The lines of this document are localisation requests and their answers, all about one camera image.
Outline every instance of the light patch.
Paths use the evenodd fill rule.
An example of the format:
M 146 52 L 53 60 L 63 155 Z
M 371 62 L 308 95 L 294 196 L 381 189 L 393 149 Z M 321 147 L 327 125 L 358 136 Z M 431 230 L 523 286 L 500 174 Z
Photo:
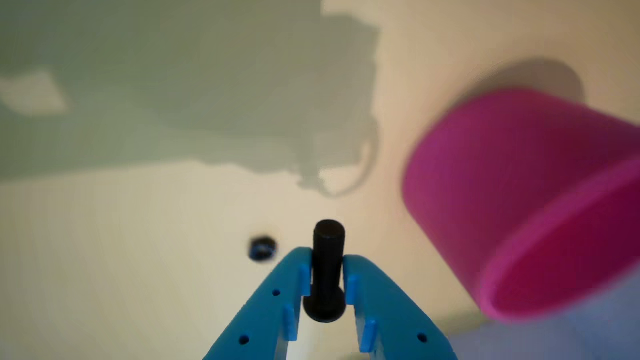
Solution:
M 27 117 L 68 113 L 68 102 L 53 75 L 44 69 L 13 78 L 0 78 L 0 100 L 13 112 Z

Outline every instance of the pink cup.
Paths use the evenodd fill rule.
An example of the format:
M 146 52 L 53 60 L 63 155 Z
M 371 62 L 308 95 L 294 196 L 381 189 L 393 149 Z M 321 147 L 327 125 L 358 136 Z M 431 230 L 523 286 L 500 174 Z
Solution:
M 418 145 L 403 192 L 493 318 L 561 309 L 640 259 L 640 129 L 532 90 L 453 109 Z

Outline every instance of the black cylinder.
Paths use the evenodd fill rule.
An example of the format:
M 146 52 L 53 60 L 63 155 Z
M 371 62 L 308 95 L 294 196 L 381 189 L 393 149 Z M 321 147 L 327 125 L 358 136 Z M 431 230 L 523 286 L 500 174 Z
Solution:
M 317 322 L 334 322 L 346 308 L 340 289 L 344 238 L 344 227 L 335 220 L 322 220 L 314 229 L 313 285 L 303 304 L 307 315 Z

